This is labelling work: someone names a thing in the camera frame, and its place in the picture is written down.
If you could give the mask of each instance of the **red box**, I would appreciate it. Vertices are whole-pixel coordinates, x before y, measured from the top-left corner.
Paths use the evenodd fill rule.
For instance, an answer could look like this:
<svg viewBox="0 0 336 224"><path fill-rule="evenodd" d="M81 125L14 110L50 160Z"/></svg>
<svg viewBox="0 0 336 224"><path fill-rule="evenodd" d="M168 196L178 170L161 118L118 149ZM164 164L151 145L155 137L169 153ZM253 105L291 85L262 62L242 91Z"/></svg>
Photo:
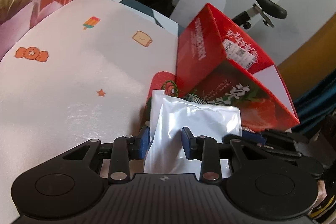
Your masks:
<svg viewBox="0 0 336 224"><path fill-rule="evenodd" d="M286 130L299 120L274 62L232 20L207 4L179 37L179 96L236 106L242 126Z"/></svg>

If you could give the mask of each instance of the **popsicle sticker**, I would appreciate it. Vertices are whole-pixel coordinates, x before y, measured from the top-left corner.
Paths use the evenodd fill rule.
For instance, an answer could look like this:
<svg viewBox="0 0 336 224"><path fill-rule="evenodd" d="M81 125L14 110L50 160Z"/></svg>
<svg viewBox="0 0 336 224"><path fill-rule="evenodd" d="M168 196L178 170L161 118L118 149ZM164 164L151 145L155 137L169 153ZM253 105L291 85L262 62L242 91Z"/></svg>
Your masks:
<svg viewBox="0 0 336 224"><path fill-rule="evenodd" d="M92 29L94 25L96 25L100 21L100 18L97 17L90 17L84 24L83 30L86 30L87 28Z"/></svg>

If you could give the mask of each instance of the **black bicycle saddle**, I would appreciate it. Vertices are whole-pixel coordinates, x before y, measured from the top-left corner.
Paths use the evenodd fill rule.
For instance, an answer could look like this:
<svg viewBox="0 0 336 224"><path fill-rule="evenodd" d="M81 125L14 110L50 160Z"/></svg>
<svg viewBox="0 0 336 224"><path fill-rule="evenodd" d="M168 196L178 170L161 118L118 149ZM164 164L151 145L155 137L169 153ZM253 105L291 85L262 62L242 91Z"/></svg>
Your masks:
<svg viewBox="0 0 336 224"><path fill-rule="evenodd" d="M270 0L256 0L261 9L271 17L285 19L287 17L287 11L280 7L278 4Z"/></svg>

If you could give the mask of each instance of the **shiny white pouch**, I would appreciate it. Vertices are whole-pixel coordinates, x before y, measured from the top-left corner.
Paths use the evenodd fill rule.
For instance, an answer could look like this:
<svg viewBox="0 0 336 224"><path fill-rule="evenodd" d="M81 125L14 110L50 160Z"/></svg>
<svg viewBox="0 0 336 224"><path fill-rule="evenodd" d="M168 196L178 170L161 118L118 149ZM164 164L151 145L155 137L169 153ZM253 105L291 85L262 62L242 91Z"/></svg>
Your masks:
<svg viewBox="0 0 336 224"><path fill-rule="evenodd" d="M164 94L152 93L151 145L144 163L144 173L195 173L199 178L201 161L187 160L181 142L181 129L189 127L194 136L205 135L217 142L227 134L241 136L237 107L201 105ZM223 178L230 176L227 160L221 160Z"/></svg>

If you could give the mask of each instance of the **star on candy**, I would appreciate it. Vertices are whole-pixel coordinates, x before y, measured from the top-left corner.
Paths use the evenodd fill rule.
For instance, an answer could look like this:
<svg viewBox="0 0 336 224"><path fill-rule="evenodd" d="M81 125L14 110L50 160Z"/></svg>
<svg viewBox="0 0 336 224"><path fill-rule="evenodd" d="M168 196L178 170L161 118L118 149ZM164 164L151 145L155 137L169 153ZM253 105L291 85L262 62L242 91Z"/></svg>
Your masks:
<svg viewBox="0 0 336 224"><path fill-rule="evenodd" d="M106 94L106 92L104 92L102 89L97 91L97 93L98 93L98 96L103 96L103 97L105 97L105 94Z"/></svg>

